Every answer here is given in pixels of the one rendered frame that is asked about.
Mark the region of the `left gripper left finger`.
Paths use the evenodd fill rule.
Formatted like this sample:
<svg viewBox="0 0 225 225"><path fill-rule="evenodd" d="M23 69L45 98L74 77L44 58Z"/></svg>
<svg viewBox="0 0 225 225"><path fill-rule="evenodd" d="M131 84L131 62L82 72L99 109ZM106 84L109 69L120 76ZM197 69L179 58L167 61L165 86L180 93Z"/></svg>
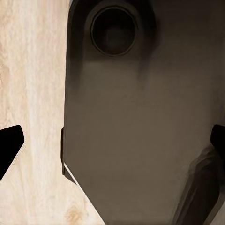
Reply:
<svg viewBox="0 0 225 225"><path fill-rule="evenodd" d="M0 130L0 181L24 143L20 125Z"/></svg>

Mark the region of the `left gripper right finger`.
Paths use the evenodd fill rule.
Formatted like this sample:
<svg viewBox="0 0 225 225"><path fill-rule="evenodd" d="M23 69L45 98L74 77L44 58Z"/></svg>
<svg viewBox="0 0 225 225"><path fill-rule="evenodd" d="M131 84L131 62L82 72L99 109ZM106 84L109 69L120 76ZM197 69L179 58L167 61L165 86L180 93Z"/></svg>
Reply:
<svg viewBox="0 0 225 225"><path fill-rule="evenodd" d="M210 141L225 162L225 127L221 125L214 125Z"/></svg>

